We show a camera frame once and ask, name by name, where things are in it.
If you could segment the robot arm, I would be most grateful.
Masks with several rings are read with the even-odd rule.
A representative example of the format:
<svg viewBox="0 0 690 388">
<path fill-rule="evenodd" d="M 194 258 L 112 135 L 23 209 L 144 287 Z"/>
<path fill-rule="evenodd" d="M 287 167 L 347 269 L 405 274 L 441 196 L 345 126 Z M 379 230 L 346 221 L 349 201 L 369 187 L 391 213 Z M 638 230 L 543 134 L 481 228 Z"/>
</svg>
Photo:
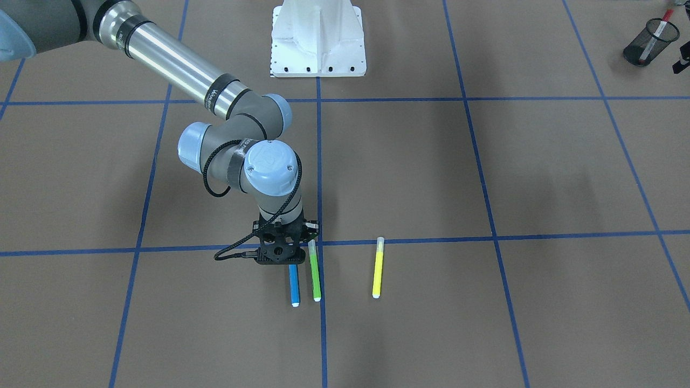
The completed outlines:
<svg viewBox="0 0 690 388">
<path fill-rule="evenodd" d="M 251 258 L 260 265 L 298 265 L 302 243 L 320 233 L 303 215 L 302 165 L 279 140 L 292 123 L 282 96 L 259 95 L 158 27 L 132 1 L 2 1 L 2 61 L 28 59 L 82 41 L 95 41 L 159 74 L 224 120 L 195 122 L 178 142 L 181 162 L 202 175 L 214 197 L 246 192 L 259 218 L 248 238 L 259 247 L 237 253 L 242 238 L 214 254 L 217 261 Z"/>
</svg>

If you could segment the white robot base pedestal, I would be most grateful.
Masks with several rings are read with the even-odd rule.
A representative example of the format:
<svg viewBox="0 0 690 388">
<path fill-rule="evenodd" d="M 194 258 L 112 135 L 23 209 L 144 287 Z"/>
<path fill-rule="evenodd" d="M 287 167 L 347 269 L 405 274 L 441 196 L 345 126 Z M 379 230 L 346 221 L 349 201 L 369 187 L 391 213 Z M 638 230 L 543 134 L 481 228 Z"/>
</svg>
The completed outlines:
<svg viewBox="0 0 690 388">
<path fill-rule="evenodd" d="M 284 1 L 273 8 L 273 77 L 362 77 L 362 10 L 350 1 Z"/>
</svg>

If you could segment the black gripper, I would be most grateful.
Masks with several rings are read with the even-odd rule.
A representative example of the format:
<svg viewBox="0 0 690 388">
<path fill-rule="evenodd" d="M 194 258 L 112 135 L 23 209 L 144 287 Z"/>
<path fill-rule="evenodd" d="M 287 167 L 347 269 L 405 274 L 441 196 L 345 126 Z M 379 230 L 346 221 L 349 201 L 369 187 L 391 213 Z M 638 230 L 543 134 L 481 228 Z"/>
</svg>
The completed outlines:
<svg viewBox="0 0 690 388">
<path fill-rule="evenodd" d="M 288 224 L 278 221 L 270 224 L 260 218 L 254 221 L 253 231 L 260 241 L 254 262 L 259 265 L 299 265 L 306 258 L 301 244 L 315 240 L 320 235 L 321 225 L 317 220 L 303 217 Z"/>
</svg>

